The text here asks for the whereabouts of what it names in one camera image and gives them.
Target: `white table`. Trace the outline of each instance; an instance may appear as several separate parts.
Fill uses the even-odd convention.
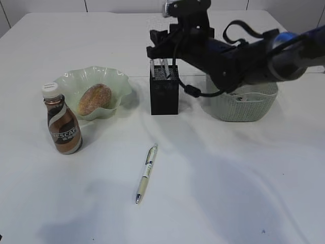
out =
[[[283,30],[264,11],[209,16],[218,37],[233,19],[260,32]],[[255,123],[218,121],[205,100],[182,91],[178,116],[151,116],[148,30],[170,21],[159,14],[28,14],[0,39],[3,243],[323,243],[324,75],[280,84],[274,106]],[[201,72],[179,64],[186,83],[205,86]],[[40,87],[92,65],[124,71],[136,96],[109,120],[80,121],[82,150],[60,155]],[[155,142],[152,178],[135,205]]]

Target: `coffee bottle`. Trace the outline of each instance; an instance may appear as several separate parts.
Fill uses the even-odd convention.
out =
[[[66,105],[57,83],[43,85],[42,94],[47,107],[47,126],[56,149],[62,154],[73,154],[82,145],[76,116]]]

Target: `ballpoint pen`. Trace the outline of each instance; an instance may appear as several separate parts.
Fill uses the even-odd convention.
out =
[[[141,177],[141,181],[137,190],[136,204],[140,203],[147,189],[147,185],[149,182],[149,178],[153,167],[153,162],[157,154],[157,150],[158,150],[158,145],[155,144],[148,152],[146,167],[144,169],[143,176]]]

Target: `bun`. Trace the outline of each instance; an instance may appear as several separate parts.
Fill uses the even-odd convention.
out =
[[[112,91],[108,86],[104,84],[93,85],[80,99],[77,112],[81,116],[89,115],[97,108],[108,106],[111,98]]]

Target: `glass bowl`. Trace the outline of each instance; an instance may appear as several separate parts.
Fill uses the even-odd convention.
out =
[[[128,76],[122,72],[98,66],[88,67],[82,70],[72,70],[55,80],[61,93],[66,98],[66,103],[79,119],[93,120],[95,118],[108,118],[120,105],[121,99],[131,94],[132,88],[128,82]],[[112,99],[106,108],[97,108],[91,114],[81,116],[77,113],[77,107],[81,97],[93,85],[105,84],[112,90]]]

